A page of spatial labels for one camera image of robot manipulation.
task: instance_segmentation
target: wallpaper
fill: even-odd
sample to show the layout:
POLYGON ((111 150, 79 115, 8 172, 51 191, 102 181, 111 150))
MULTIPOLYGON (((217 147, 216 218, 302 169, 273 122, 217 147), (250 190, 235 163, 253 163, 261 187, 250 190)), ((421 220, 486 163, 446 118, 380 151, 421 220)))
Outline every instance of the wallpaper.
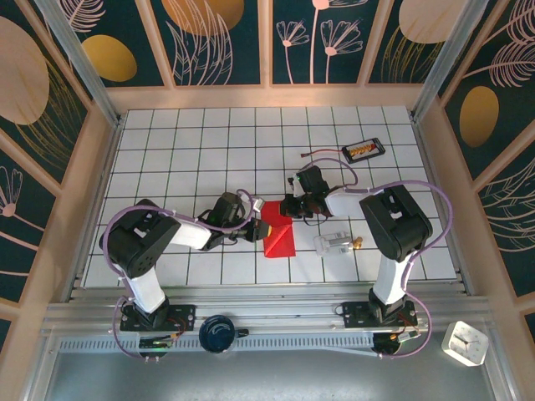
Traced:
POLYGON ((59 44, 59 42, 56 39, 56 37, 54 35, 52 35, 52 32, 50 31, 50 27, 44 21, 43 14, 41 14, 41 12, 39 11, 39 8, 37 7, 37 4, 35 4, 35 1, 32 0, 30 5, 33 7, 33 10, 37 14, 37 16, 41 19, 41 23, 44 25, 44 27, 46 27, 48 35, 52 38, 52 40, 56 44, 56 47, 58 48, 59 52, 64 56, 65 61, 67 61, 69 63, 70 69, 73 71, 74 75, 76 75, 76 78, 78 79, 78 81, 82 85, 82 88, 84 88, 84 92, 87 94, 89 99, 93 100, 93 96, 91 95, 90 91, 87 89, 87 86, 85 86, 85 83, 82 80, 82 78, 80 77, 80 75, 78 74, 78 71, 76 71, 76 69, 73 67, 72 63, 70 62, 69 56, 65 53, 64 49, 61 47, 61 44, 59 44))
POLYGON ((446 105, 476 178, 535 118, 535 2, 511 1, 446 105))
POLYGON ((151 0, 176 85, 260 84, 257 0, 151 0))
POLYGON ((163 85, 134 0, 58 0, 58 4, 104 86, 163 85))
POLYGON ((11 326, 11 322, 0 319, 0 354, 2 354, 3 344, 8 337, 9 326, 11 326))
POLYGON ((485 7, 485 11, 483 12, 483 16, 479 19, 479 22, 477 23, 477 25, 474 28, 474 30, 472 31, 470 37, 466 41, 465 47, 461 50, 461 53, 459 54, 459 57, 457 57, 457 60, 455 61, 455 63, 451 67, 450 73, 447 75, 446 79, 444 79, 444 82, 442 83, 441 88, 438 90, 439 96, 442 97, 442 95, 444 94, 444 92, 446 91, 448 86, 450 85, 451 80, 453 79, 453 77, 455 76, 455 74, 457 72, 457 68, 461 64, 462 60, 464 60, 466 54, 470 50, 470 48, 471 48, 472 44, 474 43, 474 41, 476 40, 477 35, 482 30, 483 25, 485 25, 485 22, 487 21, 488 16, 492 12, 492 9, 494 8, 494 6, 496 6, 496 2, 497 2, 497 0, 489 0, 488 1, 487 6, 485 7))
POLYGON ((87 110, 14 3, 0 38, 0 129, 61 182, 87 110))
POLYGON ((465 1, 395 0, 369 82, 423 83, 465 1))
POLYGON ((273 1, 273 83, 355 84, 378 0, 273 1))
POLYGON ((535 291, 535 142, 479 197, 515 293, 535 291))
POLYGON ((0 297, 18 302, 55 197, 0 150, 0 297))

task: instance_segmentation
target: dark blue mug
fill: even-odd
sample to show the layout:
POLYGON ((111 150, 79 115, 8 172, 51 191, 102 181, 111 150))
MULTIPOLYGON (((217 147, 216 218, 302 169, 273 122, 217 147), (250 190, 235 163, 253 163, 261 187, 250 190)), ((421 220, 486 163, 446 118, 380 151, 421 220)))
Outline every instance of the dark blue mug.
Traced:
POLYGON ((232 320, 223 315, 210 316, 199 329, 199 341, 209 353, 224 353, 235 338, 249 335, 246 328, 236 330, 232 320))

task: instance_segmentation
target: white tiled surface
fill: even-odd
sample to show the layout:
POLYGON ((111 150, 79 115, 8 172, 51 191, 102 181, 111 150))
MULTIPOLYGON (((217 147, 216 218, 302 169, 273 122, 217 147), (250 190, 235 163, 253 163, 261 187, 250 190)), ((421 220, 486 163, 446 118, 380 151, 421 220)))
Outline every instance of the white tiled surface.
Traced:
MULTIPOLYGON (((370 138, 379 138, 386 154, 353 165, 359 187, 400 179, 427 180, 403 107, 130 111, 82 286, 118 285, 117 277, 104 264, 96 240, 117 211, 143 197, 189 216, 212 208, 225 190, 244 188, 268 201, 281 200, 290 191, 286 178, 297 169, 313 158, 339 158, 339 154, 330 152, 301 158, 301 153, 336 150, 370 138)), ((335 163, 320 167, 330 186, 354 180, 349 171, 335 163)), ((433 196, 422 186, 409 185, 408 189, 430 217, 434 231, 431 239, 436 238, 441 223, 433 196)), ((157 262, 156 273, 163 287, 376 279, 380 253, 359 211, 350 218, 332 218, 319 226, 295 221, 293 234, 297 250, 293 258, 267 259, 261 241, 239 241, 210 252, 168 246, 157 262), (314 237, 337 231, 347 231, 353 238, 362 236, 362 249, 323 260, 317 257, 314 237)), ((441 241, 438 248, 419 258, 410 279, 455 276, 446 242, 441 241)))

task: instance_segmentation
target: white clock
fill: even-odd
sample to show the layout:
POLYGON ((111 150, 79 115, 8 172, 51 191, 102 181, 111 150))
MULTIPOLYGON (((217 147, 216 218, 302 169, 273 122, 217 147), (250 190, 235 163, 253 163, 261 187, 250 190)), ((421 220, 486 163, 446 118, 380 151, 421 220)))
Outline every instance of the white clock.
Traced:
POLYGON ((462 321, 455 322, 446 330, 442 349, 466 366, 479 366, 485 362, 488 337, 462 321))

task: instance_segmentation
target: red object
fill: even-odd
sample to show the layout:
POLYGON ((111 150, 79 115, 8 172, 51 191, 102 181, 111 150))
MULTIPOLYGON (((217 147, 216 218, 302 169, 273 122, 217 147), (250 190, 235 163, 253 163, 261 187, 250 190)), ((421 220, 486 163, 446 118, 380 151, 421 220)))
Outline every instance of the red object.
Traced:
POLYGON ((262 208, 260 216, 271 227, 271 235, 264 238, 265 257, 295 256, 292 219, 280 214, 280 200, 269 201, 262 208))

